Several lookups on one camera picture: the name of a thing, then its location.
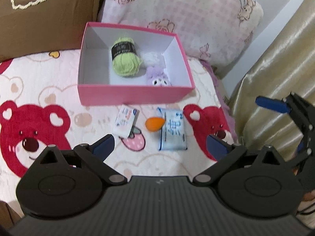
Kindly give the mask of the small white carton box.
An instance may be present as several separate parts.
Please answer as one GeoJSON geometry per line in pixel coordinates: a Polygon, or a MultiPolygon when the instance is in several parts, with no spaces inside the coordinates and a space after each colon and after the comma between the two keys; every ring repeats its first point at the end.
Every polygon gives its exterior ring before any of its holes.
{"type": "Polygon", "coordinates": [[[113,126],[113,134],[128,138],[138,116],[138,110],[125,104],[121,105],[113,126]]]}

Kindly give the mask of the blue wet wipes pack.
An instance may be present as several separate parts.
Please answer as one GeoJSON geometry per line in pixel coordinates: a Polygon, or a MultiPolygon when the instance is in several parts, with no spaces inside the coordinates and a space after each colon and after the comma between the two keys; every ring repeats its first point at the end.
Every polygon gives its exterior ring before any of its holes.
{"type": "Polygon", "coordinates": [[[165,120],[160,134],[160,151],[183,151],[187,149],[184,115],[182,110],[158,107],[165,120]]]}

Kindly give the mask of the gold satin curtain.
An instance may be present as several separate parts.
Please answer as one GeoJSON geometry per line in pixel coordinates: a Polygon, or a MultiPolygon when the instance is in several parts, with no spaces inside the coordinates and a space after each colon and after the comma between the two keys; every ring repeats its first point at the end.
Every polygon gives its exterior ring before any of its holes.
{"type": "Polygon", "coordinates": [[[257,96],[282,99],[291,92],[314,103],[314,0],[304,0],[284,29],[245,74],[230,98],[235,131],[246,147],[274,146],[286,160],[302,139],[286,114],[263,109],[257,96]]]}

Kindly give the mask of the orange makeup sponge egg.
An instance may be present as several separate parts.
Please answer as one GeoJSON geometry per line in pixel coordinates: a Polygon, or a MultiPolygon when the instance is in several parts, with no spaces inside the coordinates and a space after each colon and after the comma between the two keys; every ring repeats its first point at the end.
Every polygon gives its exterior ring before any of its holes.
{"type": "Polygon", "coordinates": [[[151,117],[145,122],[145,127],[150,132],[159,131],[165,124],[166,120],[161,117],[151,117]]]}

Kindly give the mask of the bear print bed blanket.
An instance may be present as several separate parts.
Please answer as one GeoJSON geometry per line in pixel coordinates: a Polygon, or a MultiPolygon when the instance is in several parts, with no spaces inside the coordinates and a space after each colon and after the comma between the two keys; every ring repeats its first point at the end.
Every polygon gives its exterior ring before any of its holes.
{"type": "MultiPolygon", "coordinates": [[[[1,132],[1,201],[18,216],[23,212],[16,197],[19,176],[11,167],[28,168],[41,151],[53,143],[71,149],[80,143],[92,144],[112,132],[119,106],[81,105],[76,80],[77,50],[39,53],[1,63],[1,129],[13,126],[17,133],[1,132]],[[52,133],[47,141],[42,133],[52,133]]],[[[106,164],[126,177],[133,175],[187,175],[192,177],[212,165],[200,149],[190,124],[186,124],[187,149],[161,151],[158,135],[150,133],[145,121],[153,117],[157,105],[138,105],[136,127],[130,138],[115,138],[115,150],[106,164]]]]}

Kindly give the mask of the pink cardboard box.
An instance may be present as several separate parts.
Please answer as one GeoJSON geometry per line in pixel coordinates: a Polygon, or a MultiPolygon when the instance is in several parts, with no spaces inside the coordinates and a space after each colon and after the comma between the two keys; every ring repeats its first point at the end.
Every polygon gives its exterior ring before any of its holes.
{"type": "Polygon", "coordinates": [[[77,80],[82,105],[174,103],[194,88],[176,34],[112,23],[86,24],[77,80]]]}

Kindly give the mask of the green yarn ball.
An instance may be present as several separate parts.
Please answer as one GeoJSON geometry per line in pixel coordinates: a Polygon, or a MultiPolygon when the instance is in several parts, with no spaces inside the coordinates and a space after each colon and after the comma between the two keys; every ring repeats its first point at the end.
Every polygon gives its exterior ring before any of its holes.
{"type": "Polygon", "coordinates": [[[139,73],[142,59],[137,55],[134,40],[130,37],[117,39],[112,48],[114,73],[121,77],[133,77],[139,73]]]}

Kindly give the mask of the purple plush toy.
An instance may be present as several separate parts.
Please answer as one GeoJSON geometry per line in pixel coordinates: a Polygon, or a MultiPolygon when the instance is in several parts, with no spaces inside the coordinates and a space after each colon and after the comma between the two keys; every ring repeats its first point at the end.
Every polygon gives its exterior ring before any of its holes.
{"type": "Polygon", "coordinates": [[[171,86],[168,76],[159,65],[147,68],[146,83],[149,86],[171,86]]]}

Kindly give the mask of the pink checked floral pillow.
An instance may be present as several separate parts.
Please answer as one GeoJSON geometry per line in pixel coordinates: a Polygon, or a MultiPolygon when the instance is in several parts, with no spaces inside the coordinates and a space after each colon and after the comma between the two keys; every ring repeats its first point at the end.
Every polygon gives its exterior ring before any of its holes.
{"type": "Polygon", "coordinates": [[[104,0],[98,19],[176,34],[188,56],[223,69],[245,49],[263,15],[256,0],[104,0]]]}

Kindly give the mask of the white yarn bundle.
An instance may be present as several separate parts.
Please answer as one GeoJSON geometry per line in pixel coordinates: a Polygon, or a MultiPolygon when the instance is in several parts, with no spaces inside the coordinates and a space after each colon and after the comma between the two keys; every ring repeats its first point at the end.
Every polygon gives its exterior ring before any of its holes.
{"type": "Polygon", "coordinates": [[[143,67],[155,67],[159,66],[162,68],[166,67],[164,56],[160,53],[156,52],[142,52],[140,54],[142,58],[142,66],[143,67]]]}

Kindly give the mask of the brown embroidered pillow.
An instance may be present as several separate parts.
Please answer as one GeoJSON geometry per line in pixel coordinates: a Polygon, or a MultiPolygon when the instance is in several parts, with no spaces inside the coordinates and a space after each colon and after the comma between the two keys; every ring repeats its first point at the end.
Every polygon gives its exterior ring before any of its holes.
{"type": "Polygon", "coordinates": [[[1,0],[1,60],[79,49],[103,0],[1,0]]]}

